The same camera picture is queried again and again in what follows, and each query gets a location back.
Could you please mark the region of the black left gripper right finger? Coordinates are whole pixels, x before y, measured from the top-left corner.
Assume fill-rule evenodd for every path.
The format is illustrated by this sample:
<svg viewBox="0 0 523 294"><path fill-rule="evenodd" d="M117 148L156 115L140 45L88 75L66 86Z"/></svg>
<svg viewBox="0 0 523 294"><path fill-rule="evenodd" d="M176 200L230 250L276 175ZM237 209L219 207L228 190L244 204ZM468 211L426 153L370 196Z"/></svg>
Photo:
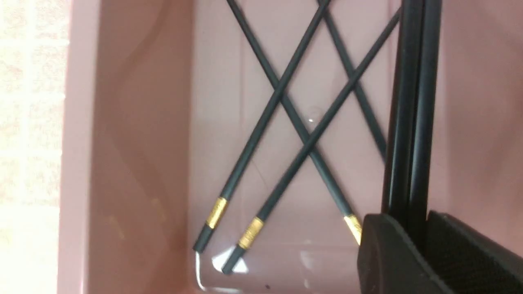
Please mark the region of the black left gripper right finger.
<svg viewBox="0 0 523 294"><path fill-rule="evenodd" d="M425 258L454 294L521 294L522 258L447 213L427 219Z"/></svg>

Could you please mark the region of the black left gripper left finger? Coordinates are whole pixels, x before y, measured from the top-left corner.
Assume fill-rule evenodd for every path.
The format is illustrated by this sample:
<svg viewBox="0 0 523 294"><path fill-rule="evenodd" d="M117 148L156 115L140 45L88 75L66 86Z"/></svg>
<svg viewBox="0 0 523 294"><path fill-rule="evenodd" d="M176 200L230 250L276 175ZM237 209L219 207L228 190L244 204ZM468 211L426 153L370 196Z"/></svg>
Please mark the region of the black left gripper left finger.
<svg viewBox="0 0 523 294"><path fill-rule="evenodd" d="M454 293L387 214L365 216L357 269L363 294Z"/></svg>

